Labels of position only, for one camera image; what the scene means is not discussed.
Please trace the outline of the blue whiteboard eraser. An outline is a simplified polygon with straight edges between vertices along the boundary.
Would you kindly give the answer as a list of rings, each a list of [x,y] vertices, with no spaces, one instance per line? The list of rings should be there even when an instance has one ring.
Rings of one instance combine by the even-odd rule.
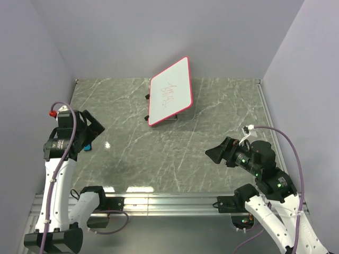
[[[84,151],[91,151],[92,150],[92,144],[89,143],[88,145],[86,145],[84,148],[83,148]]]

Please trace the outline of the pink framed whiteboard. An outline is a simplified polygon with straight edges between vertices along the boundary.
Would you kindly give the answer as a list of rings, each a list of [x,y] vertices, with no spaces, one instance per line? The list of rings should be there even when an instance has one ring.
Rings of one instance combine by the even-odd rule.
[[[174,113],[179,114],[191,107],[193,94],[189,58],[180,59],[154,76],[150,80],[149,93],[151,101],[160,99],[162,105],[166,99],[166,108],[170,108]]]

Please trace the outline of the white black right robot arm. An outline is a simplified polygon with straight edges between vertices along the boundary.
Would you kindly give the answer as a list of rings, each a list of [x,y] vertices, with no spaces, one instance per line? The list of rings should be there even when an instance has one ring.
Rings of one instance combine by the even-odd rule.
[[[216,164],[224,160],[227,167],[240,167],[255,177],[255,185],[234,191],[234,206],[253,215],[281,253],[328,253],[302,210],[291,178],[277,167],[269,142],[240,143],[227,137],[205,154]]]

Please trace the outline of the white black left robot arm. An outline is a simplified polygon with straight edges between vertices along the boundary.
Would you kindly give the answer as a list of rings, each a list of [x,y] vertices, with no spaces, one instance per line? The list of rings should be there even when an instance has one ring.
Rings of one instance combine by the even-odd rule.
[[[69,208],[72,176],[78,154],[105,128],[89,111],[73,110],[63,103],[49,115],[57,120],[43,146],[46,180],[42,206],[34,232],[24,236],[24,246],[33,253],[79,253],[87,221],[93,212],[107,207],[102,186],[82,189],[73,208]]]

